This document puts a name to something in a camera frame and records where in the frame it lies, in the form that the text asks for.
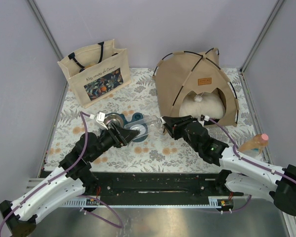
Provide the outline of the teal pet bowl stand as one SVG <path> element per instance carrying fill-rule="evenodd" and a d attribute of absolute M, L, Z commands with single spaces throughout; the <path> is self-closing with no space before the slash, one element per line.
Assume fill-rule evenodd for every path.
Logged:
<path fill-rule="evenodd" d="M 132 115 L 131 120 L 127 120 L 124 114 L 118 114 L 118 113 L 110 113 L 110 114 L 106 114 L 106 116 L 111 115 L 111 114 L 116 114 L 116 115 L 121 116 L 123 118 L 123 120 L 124 120 L 123 128 L 127 128 L 127 129 L 129 129 L 128 127 L 126 127 L 127 124 L 129 124 L 129 123 L 131 123 L 133 121 L 137 121 L 139 119 L 142 119 L 144 117 L 143 114 L 141 114 L 141 113 L 134 113 Z M 142 142 L 142 141 L 147 139 L 148 131 L 146 130 L 146 127 L 143 127 L 143 126 L 140 125 L 140 128 L 136 129 L 136 130 L 139 130 L 140 134 L 133 140 L 133 142 L 139 143 L 139 142 Z"/>

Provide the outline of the clear plastic water bottle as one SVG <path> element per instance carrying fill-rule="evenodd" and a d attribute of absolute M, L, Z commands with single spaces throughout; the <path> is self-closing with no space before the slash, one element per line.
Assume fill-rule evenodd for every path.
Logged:
<path fill-rule="evenodd" d="M 130 129 L 139 129 L 140 125 L 146 127 L 146 130 L 159 130 L 162 128 L 162 119 L 157 116 L 147 116 L 137 121 L 127 124 L 126 127 Z"/>

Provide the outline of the stainless steel bowl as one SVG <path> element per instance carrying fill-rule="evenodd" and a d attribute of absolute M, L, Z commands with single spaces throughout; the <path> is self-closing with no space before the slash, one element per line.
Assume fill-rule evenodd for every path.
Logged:
<path fill-rule="evenodd" d="M 110 124 L 115 124 L 120 127 L 124 126 L 124 120 L 121 116 L 116 114 L 107 115 L 104 119 L 104 123 L 106 126 L 109 126 Z"/>

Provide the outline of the cream fluffy pillow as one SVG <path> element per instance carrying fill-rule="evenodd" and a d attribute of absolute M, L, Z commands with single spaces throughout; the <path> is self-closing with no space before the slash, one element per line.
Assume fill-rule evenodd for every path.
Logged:
<path fill-rule="evenodd" d="M 197 118 L 201 115 L 209 116 L 212 119 L 221 119 L 225 115 L 225 107 L 216 93 L 202 92 L 201 102 L 195 102 L 195 92 L 190 92 L 184 99 L 180 107 L 179 116 L 192 116 Z"/>

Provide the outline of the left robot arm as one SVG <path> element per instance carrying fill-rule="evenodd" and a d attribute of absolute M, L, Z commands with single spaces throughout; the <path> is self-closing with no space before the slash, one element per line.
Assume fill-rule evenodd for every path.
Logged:
<path fill-rule="evenodd" d="M 43 218 L 66 201 L 82 194 L 94 194 L 97 179 L 90 170 L 91 162 L 112 147 L 128 145 L 139 134 L 139 130 L 115 124 L 102 130 L 100 136 L 85 132 L 44 180 L 20 198 L 0 203 L 2 224 L 7 225 L 12 236 L 27 237 Z"/>

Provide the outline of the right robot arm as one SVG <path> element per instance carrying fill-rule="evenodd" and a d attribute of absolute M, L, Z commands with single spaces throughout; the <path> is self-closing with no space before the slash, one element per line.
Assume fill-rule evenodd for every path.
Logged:
<path fill-rule="evenodd" d="M 286 168 L 252 158 L 228 144 L 211 137 L 204 123 L 214 122 L 201 115 L 161 118 L 164 128 L 175 139 L 184 139 L 199 156 L 222 171 L 215 182 L 219 195 L 243 193 L 272 202 L 279 210 L 296 216 L 296 166 Z"/>

